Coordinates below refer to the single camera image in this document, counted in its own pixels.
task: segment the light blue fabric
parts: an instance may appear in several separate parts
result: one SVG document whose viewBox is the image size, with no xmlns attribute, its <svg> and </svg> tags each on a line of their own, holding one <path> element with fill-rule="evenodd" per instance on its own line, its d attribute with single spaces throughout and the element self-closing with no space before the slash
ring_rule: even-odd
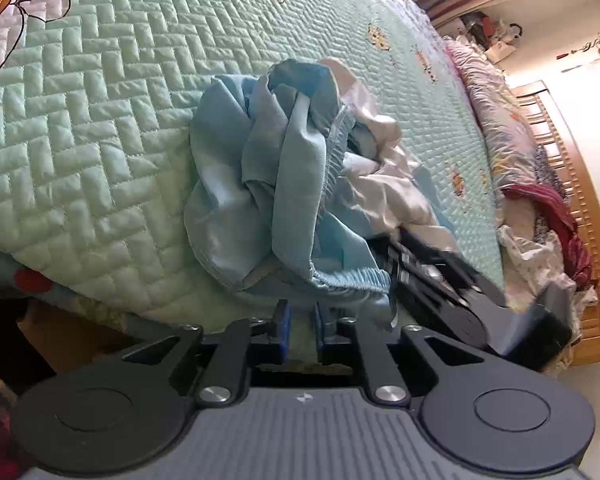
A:
<svg viewBox="0 0 600 480">
<path fill-rule="evenodd" d="M 200 180 L 184 216 L 213 277 L 263 297 L 388 307 L 389 276 L 330 209 L 355 124 L 325 66 L 287 60 L 259 79 L 217 78 L 191 125 Z"/>
</svg>

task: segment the light green quilted blanket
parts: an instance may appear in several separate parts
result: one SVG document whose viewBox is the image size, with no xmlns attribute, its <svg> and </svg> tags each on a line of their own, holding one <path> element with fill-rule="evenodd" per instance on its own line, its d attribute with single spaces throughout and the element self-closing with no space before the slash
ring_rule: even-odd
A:
<svg viewBox="0 0 600 480">
<path fill-rule="evenodd" d="M 410 0 L 0 0 L 0 250 L 152 319 L 257 312 L 189 248 L 189 121 L 214 74 L 327 56 L 400 121 L 464 254 L 500 282 L 480 132 Z"/>
</svg>

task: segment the wooden headboard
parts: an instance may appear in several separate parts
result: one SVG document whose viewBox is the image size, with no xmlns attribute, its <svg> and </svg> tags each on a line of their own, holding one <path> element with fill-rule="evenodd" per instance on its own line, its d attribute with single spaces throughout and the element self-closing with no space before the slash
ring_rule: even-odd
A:
<svg viewBox="0 0 600 480">
<path fill-rule="evenodd" d="M 570 209 L 578 222 L 578 234 L 593 259 L 598 304 L 582 317 L 582 341 L 575 347 L 573 364 L 600 361 L 600 204 L 580 150 L 560 110 L 542 81 L 514 88 L 518 103 L 526 112 L 536 141 L 544 146 L 549 164 L 567 190 Z"/>
</svg>

